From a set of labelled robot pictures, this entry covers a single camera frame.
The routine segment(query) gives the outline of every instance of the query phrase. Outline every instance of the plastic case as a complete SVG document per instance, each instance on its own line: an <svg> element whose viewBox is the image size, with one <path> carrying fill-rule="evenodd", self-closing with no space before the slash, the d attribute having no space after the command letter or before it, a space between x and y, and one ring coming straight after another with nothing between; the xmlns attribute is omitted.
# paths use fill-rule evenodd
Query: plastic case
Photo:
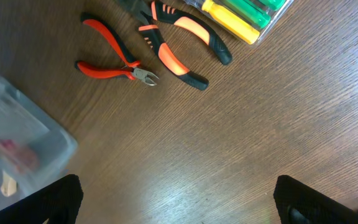
<svg viewBox="0 0 358 224"><path fill-rule="evenodd" d="M258 46L265 39L293 2L293 0L184 1L253 47Z"/></svg>
<svg viewBox="0 0 358 224"><path fill-rule="evenodd" d="M59 124L0 77L0 168L24 196L56 181L76 147Z"/></svg>

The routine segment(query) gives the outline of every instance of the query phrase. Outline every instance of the wooden table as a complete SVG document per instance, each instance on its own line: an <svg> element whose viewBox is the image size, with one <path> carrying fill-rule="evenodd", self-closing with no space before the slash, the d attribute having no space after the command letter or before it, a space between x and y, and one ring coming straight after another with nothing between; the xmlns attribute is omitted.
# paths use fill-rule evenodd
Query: wooden table
<svg viewBox="0 0 358 224"><path fill-rule="evenodd" d="M0 0L0 75L78 140L68 166L85 193L77 223L279 223L281 174L358 209L358 1L295 0L256 49L165 2L203 18L232 51L225 67L159 23L210 80L204 92L170 74L114 1ZM108 21L158 85L75 70L79 59L123 65L83 11Z"/></svg>

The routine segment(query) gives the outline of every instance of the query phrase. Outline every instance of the diagonal cutting pliers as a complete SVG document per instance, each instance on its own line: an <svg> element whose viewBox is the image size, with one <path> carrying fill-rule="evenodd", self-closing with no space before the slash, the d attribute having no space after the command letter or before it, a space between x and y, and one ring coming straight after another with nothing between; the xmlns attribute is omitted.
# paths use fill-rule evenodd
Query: diagonal cutting pliers
<svg viewBox="0 0 358 224"><path fill-rule="evenodd" d="M227 65L232 61L232 55L222 39L215 31L197 17L167 6L159 1L154 1L148 6L144 0L117 0L118 3L143 23L139 32L150 45L161 62L179 79L199 89L208 87L208 80L185 67L172 53L165 43L161 32L153 21L161 21L182 27L203 40L218 56L222 64Z"/></svg>
<svg viewBox="0 0 358 224"><path fill-rule="evenodd" d="M100 69L86 62L77 61L75 67L85 75L92 78L128 78L130 80L138 79L147 85L154 86L156 83L152 78L158 79L158 76L152 72L139 68L140 61L136 60L129 52L121 38L106 22L100 18L88 14L81 14L81 22L97 30L110 43L120 58L124 61L125 67L122 69Z"/></svg>

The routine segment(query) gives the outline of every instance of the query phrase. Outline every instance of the red-handled pliers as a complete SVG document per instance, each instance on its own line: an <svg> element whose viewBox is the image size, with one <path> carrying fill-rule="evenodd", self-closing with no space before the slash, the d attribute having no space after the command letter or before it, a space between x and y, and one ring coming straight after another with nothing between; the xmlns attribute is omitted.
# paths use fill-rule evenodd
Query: red-handled pliers
<svg viewBox="0 0 358 224"><path fill-rule="evenodd" d="M81 22L94 28L100 34L102 34L103 37L106 38L106 40L120 56L120 58L125 62L125 67L127 67L128 69L100 69L83 61L75 62L75 67L77 69L92 78L123 77L128 78L130 80L139 79L140 81L150 86L156 85L152 78L158 79L158 76L156 76L152 72L143 70L138 67L140 65L140 61L134 58L134 56L129 52L118 34L106 22L94 15L85 12L81 14Z"/></svg>

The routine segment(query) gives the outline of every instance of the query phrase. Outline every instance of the green screwdriver handle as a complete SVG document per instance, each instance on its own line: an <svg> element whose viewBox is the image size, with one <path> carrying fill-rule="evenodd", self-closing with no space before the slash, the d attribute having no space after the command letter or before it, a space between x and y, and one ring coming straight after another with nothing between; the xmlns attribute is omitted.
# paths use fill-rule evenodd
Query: green screwdriver handle
<svg viewBox="0 0 358 224"><path fill-rule="evenodd" d="M283 5L285 0L259 0L265 6L273 9L274 11L279 10Z"/></svg>
<svg viewBox="0 0 358 224"><path fill-rule="evenodd" d="M250 0L223 0L223 3L260 29L265 28L271 20L271 17L265 11Z"/></svg>

